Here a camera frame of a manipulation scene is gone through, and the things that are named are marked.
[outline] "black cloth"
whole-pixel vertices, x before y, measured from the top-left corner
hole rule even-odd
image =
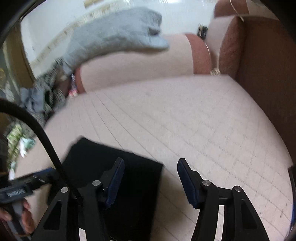
[[[124,159],[125,171],[116,200],[104,214],[107,230],[117,240],[148,241],[161,163],[82,138],[70,149],[63,167],[73,185],[80,188],[99,180],[118,157]],[[52,185],[49,203],[63,186],[61,180]]]

